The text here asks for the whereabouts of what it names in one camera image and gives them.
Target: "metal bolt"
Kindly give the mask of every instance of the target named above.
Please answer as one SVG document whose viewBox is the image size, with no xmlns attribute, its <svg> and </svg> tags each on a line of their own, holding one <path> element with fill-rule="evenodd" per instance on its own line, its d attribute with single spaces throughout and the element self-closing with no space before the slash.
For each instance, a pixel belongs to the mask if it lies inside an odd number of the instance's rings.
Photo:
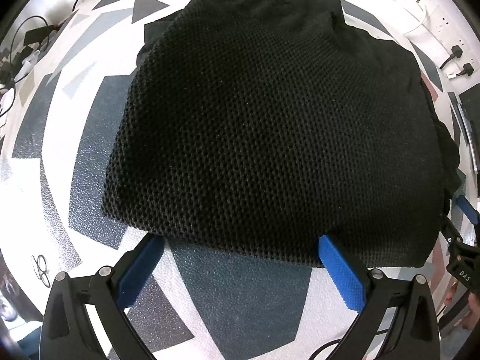
<svg viewBox="0 0 480 360">
<path fill-rule="evenodd" d="M 415 276 L 415 278 L 417 279 L 417 282 L 419 282 L 420 284 L 425 284 L 427 282 L 427 279 L 425 278 L 425 276 L 421 274 L 418 274 L 417 276 Z"/>
<path fill-rule="evenodd" d="M 55 280 L 62 281 L 66 276 L 67 274 L 65 272 L 58 272 L 55 276 Z"/>
<path fill-rule="evenodd" d="M 380 269 L 372 269 L 371 277 L 374 279 L 381 279 L 383 278 L 383 272 Z"/>
<path fill-rule="evenodd" d="M 98 273 L 100 276 L 108 276 L 111 272 L 112 268 L 110 268 L 109 266 L 103 266 L 100 268 Z"/>
</svg>

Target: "black device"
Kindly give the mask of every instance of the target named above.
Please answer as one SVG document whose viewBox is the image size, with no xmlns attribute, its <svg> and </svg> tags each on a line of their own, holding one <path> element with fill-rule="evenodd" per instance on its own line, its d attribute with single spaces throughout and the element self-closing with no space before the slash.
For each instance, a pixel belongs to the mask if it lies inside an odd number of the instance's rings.
<svg viewBox="0 0 480 360">
<path fill-rule="evenodd" d="M 478 236 L 479 213 L 464 196 L 457 198 L 457 204 L 474 224 Z M 445 215 L 442 217 L 441 232 L 449 244 L 447 271 L 470 291 L 478 293 L 480 250 L 464 244 Z M 329 248 L 327 254 L 325 249 L 321 251 L 325 241 Z M 87 315 L 86 304 L 95 305 L 120 360 L 153 360 L 155 357 L 123 310 L 135 302 L 163 254 L 163 245 L 161 236 L 147 233 L 135 249 L 126 252 L 114 267 L 104 266 L 95 275 L 77 278 L 69 277 L 66 272 L 57 274 L 45 310 L 40 360 L 106 359 Z M 344 300 L 349 308 L 359 312 L 328 360 L 363 359 L 389 307 L 397 307 L 397 310 L 377 359 L 440 359 L 439 325 L 424 276 L 416 275 L 407 281 L 388 278 L 379 269 L 368 270 L 344 249 L 334 235 L 324 235 L 319 240 L 319 255 L 326 258 L 328 254 L 328 261 L 322 259 L 325 267 L 342 296 L 346 288 L 357 292 L 357 297 L 344 296 Z M 455 360 L 471 358 L 475 345 L 467 344 Z"/>
<path fill-rule="evenodd" d="M 55 26 L 43 26 L 29 30 L 25 33 L 23 38 L 23 45 L 27 46 L 33 43 L 42 43 L 43 40 L 50 35 L 50 33 L 55 29 Z"/>
</svg>

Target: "white and gray pattern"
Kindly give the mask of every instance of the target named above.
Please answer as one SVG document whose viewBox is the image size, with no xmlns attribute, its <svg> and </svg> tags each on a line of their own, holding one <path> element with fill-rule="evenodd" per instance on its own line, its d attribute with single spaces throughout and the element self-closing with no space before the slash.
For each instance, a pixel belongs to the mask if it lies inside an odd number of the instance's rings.
<svg viewBox="0 0 480 360">
<path fill-rule="evenodd" d="M 0 196 L 9 197 L 1 203 L 2 225 L 15 229 L 8 232 L 2 251 L 40 311 L 45 309 L 48 292 L 31 270 L 31 254 L 45 254 L 52 269 L 68 270 L 72 276 L 91 275 L 100 266 L 114 265 L 143 235 L 101 215 L 105 169 L 136 57 L 144 44 L 143 26 L 188 2 L 92 0 L 80 4 L 17 87 L 19 101 L 2 129 L 5 136 L 0 137 Z M 438 89 L 433 89 L 438 93 L 437 114 L 459 145 L 465 180 L 462 192 L 470 199 L 476 196 L 470 153 L 452 112 L 449 92 L 454 91 L 448 80 L 387 24 L 346 0 L 342 6 L 349 25 L 395 40 L 420 61 L 420 68 Z M 462 233 L 471 232 L 469 223 L 458 219 Z M 445 258 L 446 246 L 439 244 Z M 443 263 L 443 259 L 430 259 L 420 269 L 386 272 L 394 278 L 409 278 L 417 272 L 431 278 L 435 264 Z M 442 268 L 438 291 L 448 283 Z M 346 309 L 325 270 L 171 241 L 127 315 L 159 358 L 273 360 L 307 359 L 323 343 L 341 337 L 356 313 Z M 99 337 L 114 359 L 108 340 Z"/>
</svg>

